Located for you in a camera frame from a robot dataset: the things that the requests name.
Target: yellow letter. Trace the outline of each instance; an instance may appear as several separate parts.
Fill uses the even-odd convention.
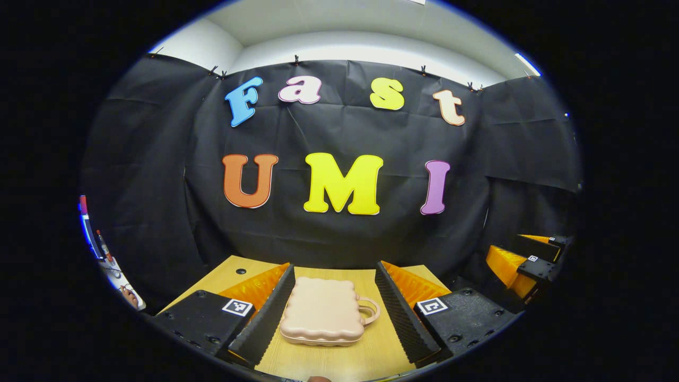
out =
[[[403,107],[405,100],[400,93],[403,91],[403,85],[400,82],[380,77],[373,80],[370,88],[374,91],[370,94],[370,102],[374,107],[389,110],[398,110]]]
[[[309,201],[304,203],[304,210],[309,212],[326,212],[328,203],[323,199],[325,191],[336,212],[340,212],[349,196],[354,193],[354,199],[347,208],[354,215],[377,215],[380,206],[377,205],[378,171],[384,164],[379,156],[361,155],[354,161],[346,177],[342,176],[340,168],[331,154],[315,152],[306,156],[306,162],[311,166],[311,190]]]

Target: black fabric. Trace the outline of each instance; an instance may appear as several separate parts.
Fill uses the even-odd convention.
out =
[[[148,312],[214,264],[191,235],[181,181],[194,115],[214,83],[182,60],[141,60],[103,101],[90,133],[80,187],[92,228],[101,230]]]
[[[271,65],[222,80],[207,73],[175,58],[144,58],[104,102],[84,160],[93,228],[149,311],[230,254],[321,268],[425,264],[440,277],[464,269],[481,282],[489,277],[485,256],[472,254],[490,243],[517,233],[570,234],[566,205],[581,182],[576,142],[539,78],[475,92],[411,69],[345,60]],[[278,99],[297,75],[321,79],[319,102]],[[232,128],[224,96],[255,76],[263,79],[255,115]],[[402,83],[402,109],[371,104],[377,77]],[[445,89],[462,99],[462,126],[441,117],[433,93]],[[315,152],[332,154],[343,174],[360,155],[381,157],[380,213],[304,211],[305,157]],[[279,158],[265,205],[239,208],[225,198],[221,159],[228,154],[248,157],[248,193],[256,188],[254,157]],[[429,160],[451,164],[439,215],[420,213]]]

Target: ceiling light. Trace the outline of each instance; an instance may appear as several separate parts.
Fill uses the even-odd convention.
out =
[[[530,70],[532,70],[533,73],[535,73],[535,75],[537,75],[538,77],[541,75],[540,72],[538,71],[538,69],[535,69],[535,67],[533,67],[533,65],[531,65],[522,55],[517,53],[517,54],[515,54],[515,56],[519,60],[521,60],[521,62],[523,62],[525,66],[527,66]]]

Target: pink lunchbox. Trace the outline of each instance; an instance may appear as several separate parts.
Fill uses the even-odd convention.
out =
[[[376,311],[359,301],[370,302]],[[371,316],[364,319],[359,311]],[[379,316],[380,306],[356,294],[351,281],[298,277],[280,321],[280,333],[290,343],[349,346]]]

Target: orange letter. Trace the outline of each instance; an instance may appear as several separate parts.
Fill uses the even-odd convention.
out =
[[[262,154],[255,157],[255,163],[259,165],[257,175],[257,191],[248,195],[243,193],[240,187],[243,165],[248,162],[245,155],[227,155],[221,162],[224,164],[224,196],[236,207],[257,208],[269,200],[271,195],[271,175],[274,164],[278,163],[278,157],[271,154]]]

